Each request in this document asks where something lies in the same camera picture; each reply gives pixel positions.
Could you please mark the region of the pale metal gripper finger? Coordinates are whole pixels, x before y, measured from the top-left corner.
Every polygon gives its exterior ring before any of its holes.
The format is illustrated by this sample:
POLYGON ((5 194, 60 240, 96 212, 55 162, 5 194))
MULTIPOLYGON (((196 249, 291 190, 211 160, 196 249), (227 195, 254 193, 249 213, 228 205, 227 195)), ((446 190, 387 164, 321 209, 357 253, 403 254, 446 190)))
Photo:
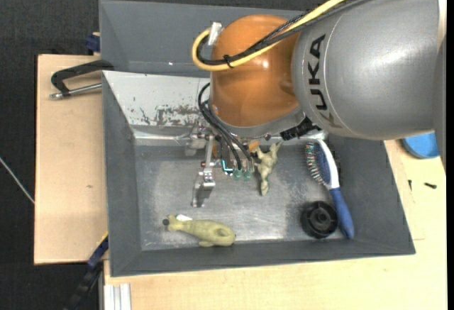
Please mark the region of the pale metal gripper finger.
POLYGON ((191 134, 184 147, 184 154, 186 156, 194 156, 198 150, 204 149, 206 140, 198 134, 191 134))
POLYGON ((196 174, 192 190, 192 206, 201 208, 216 186, 212 170, 201 170, 196 174))

